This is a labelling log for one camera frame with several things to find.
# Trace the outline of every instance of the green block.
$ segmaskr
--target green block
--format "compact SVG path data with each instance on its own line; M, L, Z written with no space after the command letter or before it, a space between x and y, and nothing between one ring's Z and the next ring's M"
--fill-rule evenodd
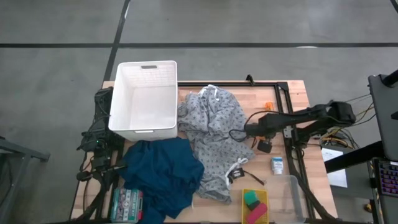
M249 192L244 193L243 195L244 202L246 205L251 205L254 202L258 201L259 199L257 198L256 192L251 190Z

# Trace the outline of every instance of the computer keyboard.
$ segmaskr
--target computer keyboard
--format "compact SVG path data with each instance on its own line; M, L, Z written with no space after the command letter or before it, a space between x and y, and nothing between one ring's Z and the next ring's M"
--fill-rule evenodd
M378 166L381 193L398 197L398 166L389 162L380 162Z

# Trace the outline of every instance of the concrete floor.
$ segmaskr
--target concrete floor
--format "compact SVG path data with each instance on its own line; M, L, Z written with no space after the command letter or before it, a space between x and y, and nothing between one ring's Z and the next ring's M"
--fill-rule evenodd
M112 43L123 0L0 1L0 44ZM121 42L398 42L389 0L134 0ZM68 218L111 49L0 48L0 135L51 153L31 163L13 223ZM304 80L312 105L367 94L367 77L396 70L398 48L119 49L115 65L175 60L179 80ZM115 67L111 74L114 80ZM370 99L355 103L367 108ZM376 120L350 129L362 146ZM335 195L339 217L371 220L365 200Z

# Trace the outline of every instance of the drawstring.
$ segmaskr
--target drawstring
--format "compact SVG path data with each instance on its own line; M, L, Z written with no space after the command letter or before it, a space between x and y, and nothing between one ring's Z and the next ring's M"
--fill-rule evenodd
M208 88L210 88L210 87L215 89L215 91L214 91L214 98L216 99L216 101L220 100L220 99L217 98L217 91L218 91L217 86L214 86L214 85L208 85L208 86L203 87L203 88L200 90L200 92L198 93L198 95L199 95L200 97L203 97L203 94L204 94L204 93L206 92L206 90L207 90Z
M234 170L234 169L236 169L236 168L240 168L240 165L241 165L241 164L245 164L245 163L247 163L248 161L249 161L249 160L246 159L246 158L243 158L243 159L239 158L238 161L235 162L234 164L232 164L232 166L231 166L231 167L228 169L228 171L225 173L225 183L226 183L226 187L227 187L228 190L231 189L231 184L229 183L228 174L229 174L232 170Z

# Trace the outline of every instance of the red object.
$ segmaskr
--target red object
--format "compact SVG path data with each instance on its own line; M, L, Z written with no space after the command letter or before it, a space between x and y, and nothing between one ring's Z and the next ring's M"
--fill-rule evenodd
M251 213L246 217L248 224L254 224L261 217L261 215L267 212L267 205L260 203Z

